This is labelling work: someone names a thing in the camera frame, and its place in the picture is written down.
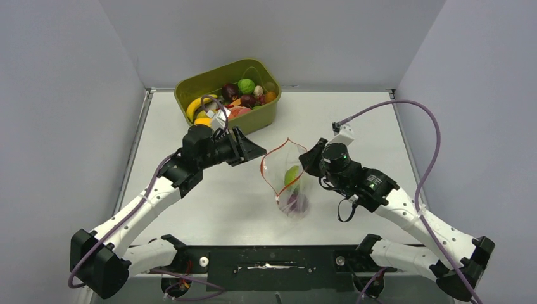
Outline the green cabbage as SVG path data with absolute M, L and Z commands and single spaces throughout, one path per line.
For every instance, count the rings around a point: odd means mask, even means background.
M 292 167 L 287 169 L 284 175 L 284 185 L 290 186 L 293 181 L 299 176 L 300 172 L 300 167 L 298 165 L 293 165 Z

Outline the clear zip top bag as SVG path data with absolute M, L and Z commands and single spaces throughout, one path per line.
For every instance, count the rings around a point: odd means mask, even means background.
M 303 218 L 309 209 L 310 182 L 299 156 L 306 147 L 287 138 L 267 152 L 260 163 L 260 174 L 271 188 L 277 208 L 290 218 Z

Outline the purple red onion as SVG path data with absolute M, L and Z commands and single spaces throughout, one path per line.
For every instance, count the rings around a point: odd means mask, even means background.
M 294 192 L 287 199 L 287 203 L 282 210 L 286 214 L 304 214 L 308 211 L 309 205 L 307 195 Z

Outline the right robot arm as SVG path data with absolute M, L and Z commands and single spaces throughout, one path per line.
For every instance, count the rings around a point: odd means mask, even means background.
M 353 212 L 362 207 L 394 223 L 421 244 L 399 244 L 368 234 L 357 247 L 359 267 L 420 275 L 458 301 L 477 302 L 477 284 L 495 249 L 491 239 L 473 237 L 447 224 L 414 201 L 392 178 L 353 161 L 344 143 L 321 138 L 299 160 L 305 173 L 316 177 L 322 188 L 340 194 Z

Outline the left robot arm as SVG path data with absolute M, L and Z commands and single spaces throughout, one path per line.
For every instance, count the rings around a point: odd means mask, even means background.
M 171 265 L 184 246 L 173 236 L 141 246 L 132 246 L 132 242 L 163 211 L 194 189 L 205 169 L 221 163 L 234 167 L 266 153 L 239 127 L 218 136 L 205 125 L 190 127 L 182 146 L 161 161 L 137 198 L 101 225 L 90 231 L 80 229 L 72 236 L 68 287 L 87 286 L 107 299 L 131 277 Z

